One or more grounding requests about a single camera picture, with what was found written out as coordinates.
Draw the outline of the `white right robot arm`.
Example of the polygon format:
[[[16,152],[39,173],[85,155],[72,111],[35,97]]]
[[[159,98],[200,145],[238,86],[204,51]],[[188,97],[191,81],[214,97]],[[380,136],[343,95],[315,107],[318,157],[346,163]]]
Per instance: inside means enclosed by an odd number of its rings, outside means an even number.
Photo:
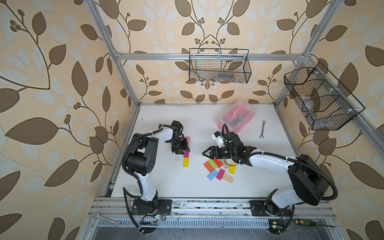
[[[265,199],[262,210],[267,215],[277,216],[287,207],[300,204],[317,206],[320,201],[332,201],[339,195],[334,181],[307,155],[286,157],[245,146],[226,125],[213,134],[213,139],[217,145],[206,149],[203,156],[211,160],[231,159],[237,165],[264,168],[289,179],[286,188],[273,190]]]

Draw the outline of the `thin yellow block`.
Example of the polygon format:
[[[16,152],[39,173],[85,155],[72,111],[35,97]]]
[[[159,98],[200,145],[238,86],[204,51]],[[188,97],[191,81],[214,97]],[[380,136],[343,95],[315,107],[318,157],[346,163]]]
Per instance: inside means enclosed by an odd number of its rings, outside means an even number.
[[[189,158],[184,158],[183,167],[188,168],[189,167]]]

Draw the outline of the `light pink block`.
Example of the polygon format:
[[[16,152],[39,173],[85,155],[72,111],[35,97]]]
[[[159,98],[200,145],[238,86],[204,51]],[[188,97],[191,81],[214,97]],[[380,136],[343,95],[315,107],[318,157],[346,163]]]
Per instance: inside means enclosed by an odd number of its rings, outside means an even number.
[[[191,137],[185,137],[187,139],[187,142],[188,142],[188,148],[190,149],[191,148]]]

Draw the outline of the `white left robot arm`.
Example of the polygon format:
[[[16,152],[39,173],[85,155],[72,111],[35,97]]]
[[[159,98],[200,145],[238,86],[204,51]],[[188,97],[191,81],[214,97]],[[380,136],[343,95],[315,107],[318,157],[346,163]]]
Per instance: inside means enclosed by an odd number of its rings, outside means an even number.
[[[123,154],[122,169],[134,177],[139,186],[137,196],[123,187],[125,205],[131,222],[143,235],[151,232],[150,225],[157,224],[171,213],[172,200],[159,199],[151,172],[155,167],[159,143],[169,143],[172,153],[176,155],[183,156],[190,151],[183,129],[180,122],[173,121],[170,125],[160,124],[157,130],[146,134],[136,133]]]

